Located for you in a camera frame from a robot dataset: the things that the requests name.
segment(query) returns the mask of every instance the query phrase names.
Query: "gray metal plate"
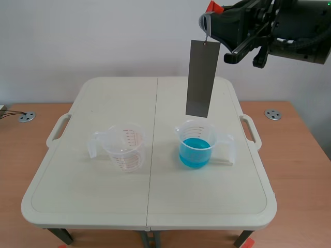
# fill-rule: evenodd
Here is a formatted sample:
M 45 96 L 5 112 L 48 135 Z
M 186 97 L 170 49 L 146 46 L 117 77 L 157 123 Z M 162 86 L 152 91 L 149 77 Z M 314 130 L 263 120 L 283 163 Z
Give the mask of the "gray metal plate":
M 29 122 L 31 120 L 33 120 L 34 118 L 36 118 L 36 112 L 33 111 L 29 111 L 26 112 L 26 115 L 20 115 L 19 117 L 19 122 L 24 123 L 24 122 Z
M 280 120 L 281 119 L 281 113 L 278 110 L 275 109 L 267 109 L 264 111 L 264 115 L 269 118 L 270 120 Z
M 191 41 L 186 115 L 208 116 L 219 48 L 219 42 Z

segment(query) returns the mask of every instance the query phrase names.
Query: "red clip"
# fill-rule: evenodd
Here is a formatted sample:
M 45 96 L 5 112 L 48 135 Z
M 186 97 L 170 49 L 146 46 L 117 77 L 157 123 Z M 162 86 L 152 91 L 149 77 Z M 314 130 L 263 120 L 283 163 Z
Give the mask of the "red clip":
M 255 241 L 251 238 L 248 238 L 241 248 L 252 248 L 255 244 Z
M 224 8 L 216 4 L 214 1 L 211 1 L 208 5 L 206 12 L 215 12 L 217 14 L 222 14 Z

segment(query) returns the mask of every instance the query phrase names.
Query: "wooden surface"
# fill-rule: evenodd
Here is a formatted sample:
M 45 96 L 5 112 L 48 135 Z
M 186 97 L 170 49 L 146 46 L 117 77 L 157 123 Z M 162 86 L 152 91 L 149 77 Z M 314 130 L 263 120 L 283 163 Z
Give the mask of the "wooden surface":
M 264 230 L 252 235 L 254 248 L 329 247 L 331 235 L 331 162 L 294 108 L 287 102 L 242 102 L 262 139 L 259 152 L 276 194 L 278 211 Z M 35 111 L 36 119 L 0 120 L 0 247 L 56 248 L 62 244 L 21 215 L 22 197 L 46 151 L 46 139 L 71 104 L 20 104 L 11 110 Z M 283 117 L 267 119 L 265 109 Z M 133 231 L 69 230 L 75 247 L 142 247 Z M 231 247 L 239 231 L 164 231 L 162 248 Z

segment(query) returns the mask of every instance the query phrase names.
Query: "measuring cup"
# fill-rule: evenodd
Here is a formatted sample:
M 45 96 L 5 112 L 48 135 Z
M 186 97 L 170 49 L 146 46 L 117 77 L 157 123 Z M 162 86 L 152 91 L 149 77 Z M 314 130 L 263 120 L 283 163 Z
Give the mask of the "measuring cup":
M 145 160 L 145 132 L 135 124 L 115 125 L 106 132 L 95 132 L 87 142 L 91 158 L 97 156 L 98 143 L 108 153 L 112 163 L 117 164 L 123 171 L 134 171 L 141 167 Z
M 201 168 L 206 165 L 213 148 L 219 144 L 229 144 L 229 162 L 235 161 L 235 144 L 231 135 L 218 133 L 213 125 L 203 120 L 188 120 L 175 127 L 179 138 L 179 158 L 191 168 Z

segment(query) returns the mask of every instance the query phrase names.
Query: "blue liquid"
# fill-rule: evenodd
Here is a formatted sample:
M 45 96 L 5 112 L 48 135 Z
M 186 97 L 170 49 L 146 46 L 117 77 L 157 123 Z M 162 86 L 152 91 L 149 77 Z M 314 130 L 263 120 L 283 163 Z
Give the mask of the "blue liquid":
M 184 143 L 190 147 L 204 149 L 210 147 L 209 143 L 200 138 L 188 138 Z M 183 144 L 180 144 L 179 158 L 187 166 L 191 168 L 201 168 L 209 162 L 212 155 L 212 150 L 194 150 Z

